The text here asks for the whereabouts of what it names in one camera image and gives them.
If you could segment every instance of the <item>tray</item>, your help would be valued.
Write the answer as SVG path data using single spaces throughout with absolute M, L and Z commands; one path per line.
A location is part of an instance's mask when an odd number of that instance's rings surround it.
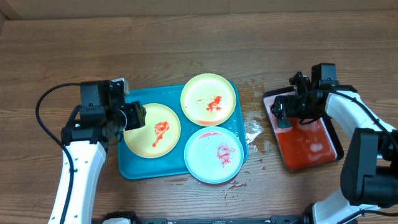
M 243 162 L 248 158 L 249 150 L 246 143 L 243 115 L 236 86 L 231 83 L 236 94 L 236 107 L 231 117 L 219 125 L 234 133 L 241 141 L 244 151 Z M 185 166 L 184 149 L 189 137 L 203 128 L 191 122 L 182 112 L 180 97 L 184 85 L 162 86 L 141 90 L 130 90 L 126 103 L 139 100 L 142 105 L 160 103 L 168 106 L 177 114 L 181 122 L 181 135 L 177 145 L 166 155 L 155 159 L 146 159 L 135 155 L 126 145 L 124 139 L 119 142 L 119 171 L 127 179 L 137 180 L 167 175 L 188 174 Z

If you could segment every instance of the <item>dirty plate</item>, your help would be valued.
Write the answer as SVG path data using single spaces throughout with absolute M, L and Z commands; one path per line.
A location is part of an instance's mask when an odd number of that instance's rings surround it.
M 193 77 L 181 93 L 185 116 L 201 126 L 216 126 L 226 121 L 236 105 L 234 88 L 225 78 L 211 74 Z
M 198 180 L 219 184 L 233 178 L 243 164 L 243 147 L 239 139 L 225 128 L 199 129 L 187 141 L 185 165 Z
M 150 103 L 144 105 L 147 111 L 145 126 L 124 132 L 128 148 L 138 156 L 156 158 L 170 152 L 181 134 L 177 115 L 169 107 Z

